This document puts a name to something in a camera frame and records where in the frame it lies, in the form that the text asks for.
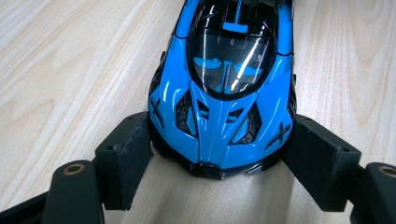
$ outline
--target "light wood surface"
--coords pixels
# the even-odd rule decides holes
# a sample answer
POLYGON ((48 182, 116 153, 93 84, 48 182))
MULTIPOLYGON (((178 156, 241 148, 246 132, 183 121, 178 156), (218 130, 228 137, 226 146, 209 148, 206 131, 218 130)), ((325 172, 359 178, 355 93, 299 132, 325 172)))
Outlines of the light wood surface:
MULTIPOLYGON (((0 211, 91 160, 126 116, 147 110, 152 75, 184 0, 0 1, 0 211)), ((369 161, 396 164, 396 4, 296 0, 298 112, 369 161)), ((155 155, 107 223, 348 223, 321 212, 283 163, 259 175, 192 177, 155 155)))

